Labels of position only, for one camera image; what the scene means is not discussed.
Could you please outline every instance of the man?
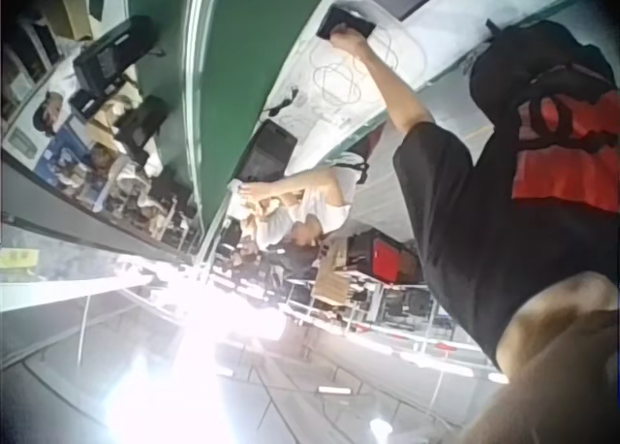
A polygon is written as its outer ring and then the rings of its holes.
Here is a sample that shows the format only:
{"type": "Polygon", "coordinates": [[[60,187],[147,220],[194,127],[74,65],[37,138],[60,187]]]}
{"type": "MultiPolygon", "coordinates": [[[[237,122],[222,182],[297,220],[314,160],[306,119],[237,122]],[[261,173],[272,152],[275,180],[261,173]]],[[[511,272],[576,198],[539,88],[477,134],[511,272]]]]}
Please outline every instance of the man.
{"type": "Polygon", "coordinates": [[[472,71],[495,127],[474,166],[361,35],[331,42],[405,136],[394,168],[430,290],[510,378],[466,442],[618,442],[620,106],[601,53],[548,21],[497,35],[472,71]]]}
{"type": "Polygon", "coordinates": [[[58,37],[58,46],[64,59],[56,66],[54,73],[49,78],[46,98],[35,111],[32,123],[46,136],[53,137],[61,118],[62,110],[67,110],[65,104],[79,90],[78,76],[74,69],[74,60],[81,51],[89,44],[88,40],[75,42],[70,39],[58,37]]]}

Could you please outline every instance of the hand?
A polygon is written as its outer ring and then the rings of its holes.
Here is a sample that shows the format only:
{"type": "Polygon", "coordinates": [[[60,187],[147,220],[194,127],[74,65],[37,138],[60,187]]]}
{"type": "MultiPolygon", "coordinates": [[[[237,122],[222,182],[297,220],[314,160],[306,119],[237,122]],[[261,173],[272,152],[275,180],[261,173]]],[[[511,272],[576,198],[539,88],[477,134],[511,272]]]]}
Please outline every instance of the hand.
{"type": "Polygon", "coordinates": [[[370,49],[363,35],[355,29],[340,24],[334,27],[329,36],[329,41],[336,48],[343,49],[355,57],[360,57],[370,49]]]}
{"type": "Polygon", "coordinates": [[[246,182],[239,187],[239,195],[247,201],[259,202],[273,194],[271,184],[268,182],[246,182]]]}

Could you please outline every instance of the white shirt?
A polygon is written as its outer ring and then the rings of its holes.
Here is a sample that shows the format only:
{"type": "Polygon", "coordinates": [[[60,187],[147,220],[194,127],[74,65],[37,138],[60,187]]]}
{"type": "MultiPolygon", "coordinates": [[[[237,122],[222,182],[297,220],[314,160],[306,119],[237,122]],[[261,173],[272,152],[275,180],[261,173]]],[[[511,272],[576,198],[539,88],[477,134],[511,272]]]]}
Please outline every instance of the white shirt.
{"type": "Polygon", "coordinates": [[[58,46],[64,54],[64,58],[49,78],[47,90],[62,95],[63,102],[67,103],[73,94],[79,90],[74,61],[81,53],[84,43],[63,39],[62,37],[59,37],[58,40],[58,46]]]}
{"type": "Polygon", "coordinates": [[[285,206],[274,209],[265,221],[257,221],[256,244],[261,250],[280,242],[293,227],[294,221],[285,206]]]}
{"type": "MultiPolygon", "coordinates": [[[[332,164],[336,163],[358,165],[363,163],[363,159],[358,155],[346,152],[332,162],[332,164]]],[[[343,206],[329,205],[326,202],[326,193],[322,188],[309,187],[304,191],[301,203],[289,208],[293,221],[305,222],[308,214],[314,214],[319,219],[325,234],[342,227],[351,211],[351,204],[356,194],[356,185],[361,177],[361,172],[352,168],[339,167],[333,167],[333,171],[345,204],[343,206]]]]}

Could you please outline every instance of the short hair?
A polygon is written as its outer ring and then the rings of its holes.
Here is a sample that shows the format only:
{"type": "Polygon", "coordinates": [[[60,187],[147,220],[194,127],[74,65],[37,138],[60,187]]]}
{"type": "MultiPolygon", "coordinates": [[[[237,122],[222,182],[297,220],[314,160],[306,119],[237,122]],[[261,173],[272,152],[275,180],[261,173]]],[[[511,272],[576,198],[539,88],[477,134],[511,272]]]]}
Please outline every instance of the short hair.
{"type": "Polygon", "coordinates": [[[46,92],[46,98],[41,102],[39,107],[35,110],[35,113],[32,115],[32,125],[39,132],[43,132],[47,137],[54,136],[54,127],[46,122],[45,112],[47,107],[47,102],[49,101],[49,92],[46,92]]]}

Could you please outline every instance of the red object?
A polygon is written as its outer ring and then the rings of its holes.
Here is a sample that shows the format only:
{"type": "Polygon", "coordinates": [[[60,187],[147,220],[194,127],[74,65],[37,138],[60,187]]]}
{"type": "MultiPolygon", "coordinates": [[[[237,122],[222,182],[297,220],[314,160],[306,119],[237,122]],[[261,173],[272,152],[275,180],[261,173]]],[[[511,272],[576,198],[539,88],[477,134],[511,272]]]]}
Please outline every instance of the red object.
{"type": "MultiPolygon", "coordinates": [[[[573,113],[572,138],[580,139],[590,132],[620,135],[618,92],[606,93],[595,106],[563,95],[558,98],[573,113]]],[[[520,109],[521,139],[536,136],[529,125],[527,110],[527,105],[520,109]]],[[[558,125],[558,112],[548,99],[542,103],[542,116],[547,127],[555,130],[558,125]]],[[[619,177],[618,153],[613,146],[605,146],[596,153],[588,153],[580,149],[552,145],[540,150],[519,152],[512,197],[553,197],[617,213],[620,206],[619,177]]]]}
{"type": "Polygon", "coordinates": [[[400,250],[375,238],[373,241],[372,272],[386,282],[395,282],[398,276],[400,250]]]}
{"type": "Polygon", "coordinates": [[[444,350],[446,352],[456,352],[456,347],[444,344],[443,342],[438,342],[437,344],[435,344],[435,348],[439,350],[444,350]]]}

